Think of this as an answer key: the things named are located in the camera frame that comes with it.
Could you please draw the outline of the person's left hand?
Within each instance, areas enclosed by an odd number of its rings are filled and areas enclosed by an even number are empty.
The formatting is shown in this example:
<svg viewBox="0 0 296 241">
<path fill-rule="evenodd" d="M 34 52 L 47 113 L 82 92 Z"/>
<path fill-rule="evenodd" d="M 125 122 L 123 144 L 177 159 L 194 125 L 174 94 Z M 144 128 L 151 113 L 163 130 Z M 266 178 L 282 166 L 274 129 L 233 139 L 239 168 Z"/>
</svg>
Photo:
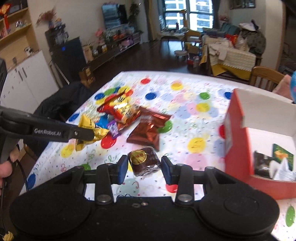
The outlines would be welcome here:
<svg viewBox="0 0 296 241">
<path fill-rule="evenodd" d="M 14 163 L 20 154 L 19 146 L 16 147 L 10 152 L 10 160 L 5 161 L 0 165 L 0 181 L 1 181 L 1 188 L 3 187 L 4 178 L 10 176 L 13 172 L 12 163 Z"/>
</svg>

